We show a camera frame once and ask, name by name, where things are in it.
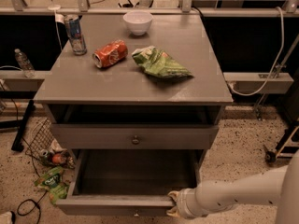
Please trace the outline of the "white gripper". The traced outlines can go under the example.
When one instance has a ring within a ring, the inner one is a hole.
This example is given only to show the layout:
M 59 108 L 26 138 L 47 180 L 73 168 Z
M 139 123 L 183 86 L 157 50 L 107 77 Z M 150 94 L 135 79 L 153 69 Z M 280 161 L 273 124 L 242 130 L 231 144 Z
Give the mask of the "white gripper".
M 199 188 L 172 190 L 168 196 L 176 202 L 176 206 L 166 211 L 170 217 L 183 217 L 185 219 L 195 219 L 207 217 L 208 211 L 201 204 Z

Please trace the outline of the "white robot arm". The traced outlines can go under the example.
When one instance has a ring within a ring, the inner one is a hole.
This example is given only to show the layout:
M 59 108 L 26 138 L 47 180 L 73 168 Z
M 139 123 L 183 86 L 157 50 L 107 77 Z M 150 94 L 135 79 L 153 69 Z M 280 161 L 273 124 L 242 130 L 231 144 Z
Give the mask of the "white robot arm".
M 170 217 L 195 219 L 225 212 L 238 204 L 273 205 L 275 224 L 299 224 L 299 151 L 286 166 L 233 182 L 206 180 L 194 189 L 171 191 Z

